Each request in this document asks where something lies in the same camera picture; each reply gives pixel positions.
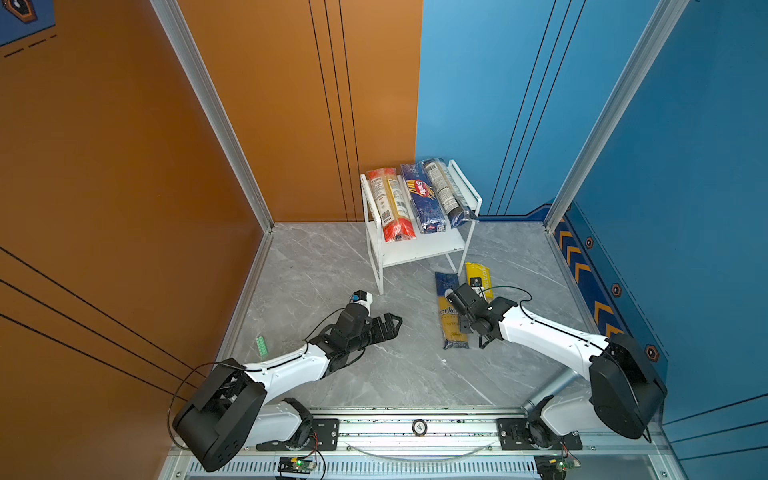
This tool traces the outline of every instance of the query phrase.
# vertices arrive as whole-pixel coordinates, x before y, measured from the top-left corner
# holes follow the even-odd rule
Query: black mounting plate
[[[312,421],[312,430],[317,433],[317,449],[321,452],[336,450],[336,443],[339,439],[339,419],[314,419]],[[310,436],[309,441],[300,451],[310,451],[315,448],[315,440]],[[289,449],[285,442],[265,442],[256,445],[259,452],[289,452],[296,451]]]
[[[502,443],[502,450],[541,450],[528,441],[528,431],[525,428],[527,423],[527,419],[496,419],[498,440]],[[564,441],[565,448],[568,450],[575,451],[584,448],[578,434],[566,435]],[[555,446],[551,450],[553,452],[559,451],[559,447]]]

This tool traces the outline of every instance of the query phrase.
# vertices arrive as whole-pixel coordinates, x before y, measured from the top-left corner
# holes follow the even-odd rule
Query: metal post
[[[523,403],[523,409],[526,413],[530,414],[538,403],[550,395],[557,395],[562,392],[565,387],[569,386],[571,382],[576,380],[579,375],[573,369],[564,369],[557,375],[550,378],[536,393],[531,395],[531,398]]]

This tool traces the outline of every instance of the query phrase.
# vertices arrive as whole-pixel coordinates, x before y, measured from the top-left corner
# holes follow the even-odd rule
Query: gray marble floor
[[[455,262],[460,260],[455,255]],[[566,287],[543,226],[481,222],[467,261],[491,269],[493,285],[527,289],[534,312],[583,329],[584,320]],[[385,294],[376,295],[374,316],[404,319],[399,336],[369,347],[354,366],[295,388],[290,396],[309,407],[337,406],[519,406],[560,366],[528,347],[501,341],[486,349],[442,348],[435,271],[449,272],[445,257],[384,269]],[[460,281],[465,281],[462,273]],[[376,293],[361,223],[278,223],[235,358],[259,362],[255,339],[266,340],[267,358],[303,345],[302,338],[351,292]],[[511,289],[496,296],[525,298]]]

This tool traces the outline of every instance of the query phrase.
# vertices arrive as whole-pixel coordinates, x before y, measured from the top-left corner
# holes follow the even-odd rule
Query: green object
[[[264,342],[264,337],[259,336],[256,338],[256,346],[259,347],[259,355],[263,358],[266,356],[266,343]]]

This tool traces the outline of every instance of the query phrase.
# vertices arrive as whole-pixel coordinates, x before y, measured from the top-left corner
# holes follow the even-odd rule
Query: robotic arm
[[[350,353],[395,338],[402,319],[391,313],[371,318],[372,297],[355,292],[336,323],[295,352],[260,363],[228,359],[216,365],[173,421],[206,471],[226,465],[244,445],[278,440],[298,449],[307,443],[313,417],[304,406],[291,398],[265,404],[360,358],[348,363]]]
[[[504,297],[491,303],[468,284],[445,298],[488,341],[504,339],[528,346],[584,377],[591,394],[577,392],[552,402],[545,396],[529,412],[534,443],[548,448],[570,432],[606,425],[639,439],[667,396],[667,387],[637,342],[624,334],[610,339],[545,319]]]

